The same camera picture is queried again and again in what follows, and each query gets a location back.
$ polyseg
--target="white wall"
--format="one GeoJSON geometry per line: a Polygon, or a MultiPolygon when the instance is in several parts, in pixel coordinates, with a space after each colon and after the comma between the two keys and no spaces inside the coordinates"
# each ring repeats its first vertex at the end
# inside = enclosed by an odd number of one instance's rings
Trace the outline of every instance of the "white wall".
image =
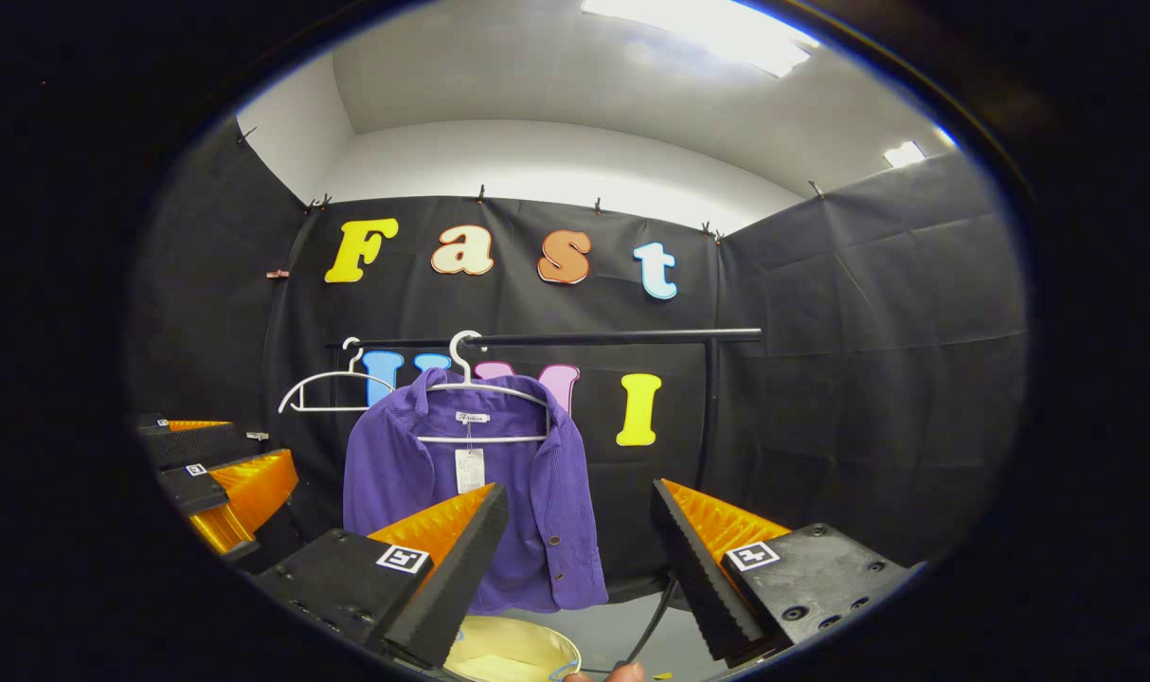
{"type": "Polygon", "coordinates": [[[473,197],[478,185],[486,197],[585,207],[599,197],[608,212],[698,229],[710,221],[722,233],[803,200],[674,144],[543,121],[446,121],[359,135],[317,192],[332,201],[473,197]]]}
{"type": "Polygon", "coordinates": [[[238,112],[243,132],[302,202],[323,199],[323,177],[355,137],[336,86],[331,52],[274,83],[238,112]]]}

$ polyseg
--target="white clothes hanger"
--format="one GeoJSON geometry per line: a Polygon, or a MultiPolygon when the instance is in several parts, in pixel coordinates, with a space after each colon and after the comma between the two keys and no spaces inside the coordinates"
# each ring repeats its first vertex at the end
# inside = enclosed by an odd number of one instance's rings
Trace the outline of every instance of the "white clothes hanger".
{"type": "Polygon", "coordinates": [[[539,406],[545,407],[545,436],[503,436],[498,438],[452,438],[446,436],[420,436],[419,439],[424,443],[529,443],[545,440],[550,437],[550,405],[537,398],[536,396],[530,396],[522,391],[515,391],[514,389],[505,389],[501,385],[486,385],[486,384],[475,384],[470,381],[470,363],[467,362],[461,355],[458,354],[458,344],[462,338],[476,338],[481,334],[471,330],[459,331],[453,335],[453,340],[448,342],[448,357],[453,359],[453,362],[459,363],[466,375],[466,381],[461,384],[432,384],[428,385],[428,392],[431,391],[491,391],[493,393],[507,393],[508,396],[515,396],[518,398],[524,398],[528,401],[537,403],[539,406]]]}
{"type": "MultiPolygon", "coordinates": [[[[348,336],[344,340],[344,350],[346,350],[346,347],[350,344],[359,344],[359,342],[360,342],[359,338],[356,338],[355,336],[348,336]]],[[[355,411],[362,413],[363,411],[367,411],[368,406],[351,406],[351,407],[306,406],[306,384],[309,384],[310,381],[314,381],[316,378],[323,378],[327,376],[359,376],[360,378],[366,378],[368,381],[376,381],[377,384],[382,384],[385,386],[385,389],[390,389],[390,391],[393,391],[394,389],[393,385],[385,383],[385,381],[377,378],[376,376],[360,374],[359,371],[355,371],[355,362],[359,361],[360,355],[362,354],[363,354],[363,348],[355,350],[355,355],[353,355],[351,361],[348,361],[348,370],[346,371],[323,371],[314,376],[307,376],[306,378],[299,381],[297,385],[293,385],[293,388],[290,389],[289,392],[284,394],[284,398],[281,400],[281,406],[277,407],[276,409],[277,414],[284,413],[285,403],[289,403],[289,398],[293,397],[293,392],[298,393],[298,404],[296,406],[290,405],[290,407],[292,407],[294,411],[298,411],[298,413],[355,413],[355,411]]]]}

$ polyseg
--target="human hand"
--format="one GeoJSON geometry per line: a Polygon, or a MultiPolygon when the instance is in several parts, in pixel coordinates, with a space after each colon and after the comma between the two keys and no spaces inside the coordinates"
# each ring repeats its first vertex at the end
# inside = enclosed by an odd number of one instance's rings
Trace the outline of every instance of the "human hand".
{"type": "MultiPolygon", "coordinates": [[[[622,665],[614,669],[605,682],[643,682],[647,675],[643,673],[643,664],[622,665]]],[[[583,673],[572,673],[562,677],[562,682],[592,682],[592,679],[583,673]]]]}

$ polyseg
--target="gray floor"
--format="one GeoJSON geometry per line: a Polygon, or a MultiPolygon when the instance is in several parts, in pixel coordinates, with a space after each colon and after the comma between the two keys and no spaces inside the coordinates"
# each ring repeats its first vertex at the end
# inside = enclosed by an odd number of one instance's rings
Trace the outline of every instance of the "gray floor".
{"type": "MultiPolygon", "coordinates": [[[[537,626],[550,627],[575,642],[583,665],[588,668],[613,668],[613,664],[630,654],[643,629],[647,627],[658,595],[641,597],[626,604],[606,604],[586,610],[562,610],[558,613],[530,613],[506,610],[501,615],[518,618],[537,626]]],[[[654,627],[652,638],[638,656],[647,677],[672,673],[672,682],[700,682],[727,669],[723,661],[710,658],[706,643],[697,631],[692,613],[667,610],[654,627]]],[[[592,680],[604,674],[588,673],[592,680]]]]}

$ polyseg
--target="ceiling light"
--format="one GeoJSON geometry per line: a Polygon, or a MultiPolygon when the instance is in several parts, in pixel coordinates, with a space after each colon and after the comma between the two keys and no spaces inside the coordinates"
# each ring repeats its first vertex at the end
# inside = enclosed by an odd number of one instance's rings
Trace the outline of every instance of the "ceiling light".
{"type": "Polygon", "coordinates": [[[888,150],[883,154],[883,159],[887,159],[887,163],[890,163],[890,168],[897,169],[903,168],[908,163],[915,163],[917,161],[925,160],[925,152],[917,146],[917,143],[903,143],[895,150],[888,150]]]}
{"type": "Polygon", "coordinates": [[[731,0],[583,0],[583,12],[669,30],[776,77],[808,60],[796,44],[819,46],[812,36],[731,0]]]}

